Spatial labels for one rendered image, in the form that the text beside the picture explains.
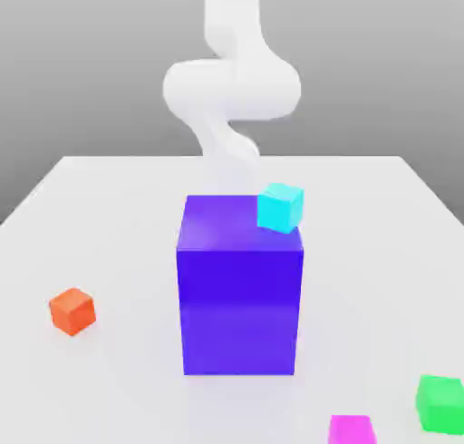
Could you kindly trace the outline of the small cyan cube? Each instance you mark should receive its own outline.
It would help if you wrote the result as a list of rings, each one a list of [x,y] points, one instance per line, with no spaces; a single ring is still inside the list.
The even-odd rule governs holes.
[[[270,183],[257,196],[257,225],[279,233],[291,233],[303,218],[304,201],[302,188]]]

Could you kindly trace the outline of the small orange cube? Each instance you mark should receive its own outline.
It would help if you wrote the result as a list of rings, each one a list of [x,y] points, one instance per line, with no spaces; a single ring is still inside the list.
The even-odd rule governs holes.
[[[53,325],[74,336],[96,322],[93,299],[78,288],[70,288],[49,302]]]

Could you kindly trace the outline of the small magenta cube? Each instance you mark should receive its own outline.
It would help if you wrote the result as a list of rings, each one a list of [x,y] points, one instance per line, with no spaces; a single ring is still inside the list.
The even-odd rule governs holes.
[[[328,444],[377,444],[372,422],[367,415],[333,415]]]

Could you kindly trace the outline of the small green cube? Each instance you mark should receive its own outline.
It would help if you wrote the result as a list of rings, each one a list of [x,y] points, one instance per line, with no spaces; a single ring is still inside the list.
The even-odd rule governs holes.
[[[461,379],[421,375],[415,406],[425,431],[464,435],[464,385]]]

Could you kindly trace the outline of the large purple box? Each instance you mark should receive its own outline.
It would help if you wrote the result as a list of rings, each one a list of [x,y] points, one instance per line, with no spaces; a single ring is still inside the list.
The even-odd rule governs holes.
[[[259,227],[255,196],[189,195],[176,248],[187,375],[291,375],[304,265],[298,230]]]

